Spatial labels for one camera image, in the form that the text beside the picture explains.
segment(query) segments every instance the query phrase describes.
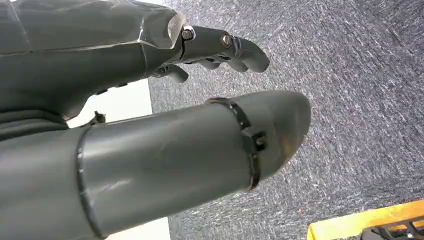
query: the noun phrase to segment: gray carpet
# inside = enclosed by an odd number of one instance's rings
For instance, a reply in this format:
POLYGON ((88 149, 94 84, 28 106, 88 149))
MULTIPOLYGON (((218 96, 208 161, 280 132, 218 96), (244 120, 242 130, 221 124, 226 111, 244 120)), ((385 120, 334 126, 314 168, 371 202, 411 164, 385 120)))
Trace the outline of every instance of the gray carpet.
POLYGON ((297 240, 308 224, 424 198, 422 0, 167 0, 189 23, 250 39, 263 74, 184 68, 187 83, 150 79, 153 112, 260 90, 312 103, 291 162, 253 193, 169 218, 172 240, 297 240))

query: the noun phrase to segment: yellow object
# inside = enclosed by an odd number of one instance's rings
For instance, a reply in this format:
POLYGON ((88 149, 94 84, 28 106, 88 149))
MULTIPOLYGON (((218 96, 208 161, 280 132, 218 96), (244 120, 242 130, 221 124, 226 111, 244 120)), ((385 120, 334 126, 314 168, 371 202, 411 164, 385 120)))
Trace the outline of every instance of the yellow object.
MULTIPOLYGON (((424 199, 311 223, 307 230, 306 239, 343 239, 358 236, 364 229, 370 227, 396 223, 422 216, 424 216, 424 199)), ((424 220, 416 221, 413 224, 415 227, 424 226, 424 220)), ((404 227, 404 225, 399 225, 390 228, 390 230, 402 229, 404 227)))

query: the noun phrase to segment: gray cylinder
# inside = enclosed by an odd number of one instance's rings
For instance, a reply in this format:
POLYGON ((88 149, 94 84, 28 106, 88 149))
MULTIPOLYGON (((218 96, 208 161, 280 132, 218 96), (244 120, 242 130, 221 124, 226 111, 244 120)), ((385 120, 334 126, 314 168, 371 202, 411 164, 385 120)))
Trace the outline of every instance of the gray cylinder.
MULTIPOLYGON (((262 179, 296 152, 311 108, 300 93, 264 91, 234 99, 266 131, 262 179)), ((200 106, 93 127, 81 145, 82 181, 103 236, 246 188, 247 154, 239 123, 226 107, 200 106)))
POLYGON ((0 239, 92 240, 77 179, 85 129, 0 142, 0 239))

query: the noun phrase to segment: prosthetic hand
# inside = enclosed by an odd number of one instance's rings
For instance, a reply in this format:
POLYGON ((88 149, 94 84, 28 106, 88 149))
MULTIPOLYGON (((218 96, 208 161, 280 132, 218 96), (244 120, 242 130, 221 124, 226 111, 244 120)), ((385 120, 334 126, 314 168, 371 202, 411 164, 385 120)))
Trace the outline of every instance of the prosthetic hand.
POLYGON ((177 64, 263 72, 226 31, 132 0, 0 0, 0 239, 87 240, 253 190, 300 147, 311 108, 264 91, 69 129, 93 94, 177 64))
POLYGON ((223 30, 186 26, 181 32, 181 38, 181 57, 170 65, 160 67, 153 77, 170 76, 179 83, 185 82, 189 75, 176 66, 177 63, 200 64, 209 70, 227 63, 240 73, 249 69, 262 73, 270 64, 268 57, 256 44, 223 30))

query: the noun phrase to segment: white surface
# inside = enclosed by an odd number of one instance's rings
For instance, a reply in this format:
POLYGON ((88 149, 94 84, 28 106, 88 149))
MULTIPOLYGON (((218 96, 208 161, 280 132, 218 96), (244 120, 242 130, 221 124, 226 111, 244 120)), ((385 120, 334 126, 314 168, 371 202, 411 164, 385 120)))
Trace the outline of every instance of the white surface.
MULTIPOLYGON (((130 83, 128 86, 111 88, 99 96, 92 96, 79 116, 68 121, 69 127, 87 123, 94 117, 94 111, 106 114, 107 122, 152 114, 147 79, 130 83)), ((168 218, 164 217, 115 233, 107 240, 171 240, 168 218)))

